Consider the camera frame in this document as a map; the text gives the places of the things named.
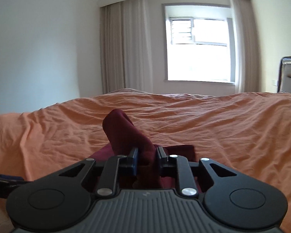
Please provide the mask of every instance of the gray upholstered headboard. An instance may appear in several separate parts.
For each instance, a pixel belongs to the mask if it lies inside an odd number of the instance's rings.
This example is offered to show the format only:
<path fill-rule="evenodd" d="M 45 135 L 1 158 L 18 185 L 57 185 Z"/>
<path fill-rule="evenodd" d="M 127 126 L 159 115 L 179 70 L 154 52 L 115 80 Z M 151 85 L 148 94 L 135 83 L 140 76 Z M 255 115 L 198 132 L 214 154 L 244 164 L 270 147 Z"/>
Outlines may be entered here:
<path fill-rule="evenodd" d="M 291 57 L 281 59 L 277 92 L 291 93 Z"/>

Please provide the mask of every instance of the orange bedsheet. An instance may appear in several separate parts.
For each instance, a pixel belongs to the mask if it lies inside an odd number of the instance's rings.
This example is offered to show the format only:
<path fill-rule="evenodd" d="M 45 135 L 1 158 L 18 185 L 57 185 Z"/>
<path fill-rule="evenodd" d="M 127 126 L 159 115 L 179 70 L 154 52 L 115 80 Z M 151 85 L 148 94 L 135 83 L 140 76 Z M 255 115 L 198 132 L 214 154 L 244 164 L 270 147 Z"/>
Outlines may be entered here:
<path fill-rule="evenodd" d="M 274 185 L 288 198 L 291 233 L 291 94 L 224 97 L 115 92 L 32 113 L 0 115 L 0 173 L 35 180 L 82 160 L 108 140 L 102 120 L 124 110 L 153 143 L 193 144 L 210 157 Z"/>

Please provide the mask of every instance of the light switch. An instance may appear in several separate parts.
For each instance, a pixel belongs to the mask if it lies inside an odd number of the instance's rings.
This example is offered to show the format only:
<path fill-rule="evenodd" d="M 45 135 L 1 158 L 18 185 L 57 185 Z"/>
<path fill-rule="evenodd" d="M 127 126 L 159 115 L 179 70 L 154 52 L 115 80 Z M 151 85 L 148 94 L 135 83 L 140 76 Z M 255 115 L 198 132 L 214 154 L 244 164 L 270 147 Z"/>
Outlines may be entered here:
<path fill-rule="evenodd" d="M 272 85 L 273 86 L 278 86 L 278 80 L 272 79 Z"/>

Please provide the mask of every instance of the metal screw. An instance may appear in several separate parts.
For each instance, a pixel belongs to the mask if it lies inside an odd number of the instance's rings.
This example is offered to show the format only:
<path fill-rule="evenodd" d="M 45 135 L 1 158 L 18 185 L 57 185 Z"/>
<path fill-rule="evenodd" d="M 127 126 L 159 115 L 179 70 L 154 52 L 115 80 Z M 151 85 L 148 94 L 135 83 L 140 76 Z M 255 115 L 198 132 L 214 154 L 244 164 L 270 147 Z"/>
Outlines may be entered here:
<path fill-rule="evenodd" d="M 97 190 L 97 194 L 101 195 L 101 196 L 108 196 L 112 194 L 112 190 L 110 188 L 99 188 Z"/>
<path fill-rule="evenodd" d="M 181 190 L 181 193 L 186 195 L 186 196 L 193 196 L 195 194 L 197 194 L 197 190 L 191 187 L 186 187 L 184 189 Z"/>

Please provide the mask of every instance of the dark red cloth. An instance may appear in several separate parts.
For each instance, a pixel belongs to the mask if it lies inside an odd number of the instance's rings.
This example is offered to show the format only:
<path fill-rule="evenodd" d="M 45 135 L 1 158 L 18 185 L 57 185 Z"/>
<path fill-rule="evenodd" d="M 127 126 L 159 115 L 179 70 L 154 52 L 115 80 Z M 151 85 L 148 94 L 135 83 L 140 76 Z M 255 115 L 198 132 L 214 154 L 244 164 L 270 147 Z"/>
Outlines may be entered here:
<path fill-rule="evenodd" d="M 171 188 L 172 178 L 161 178 L 158 175 L 156 162 L 157 145 L 143 135 L 131 122 L 128 116 L 119 109 L 111 111 L 103 120 L 102 127 L 110 143 L 92 154 L 90 157 L 98 161 L 106 161 L 114 155 L 128 155 L 133 147 L 139 149 L 137 181 L 132 178 L 121 178 L 120 186 L 129 188 Z M 195 161 L 194 146 L 176 145 L 165 147 L 167 155 L 185 156 Z"/>

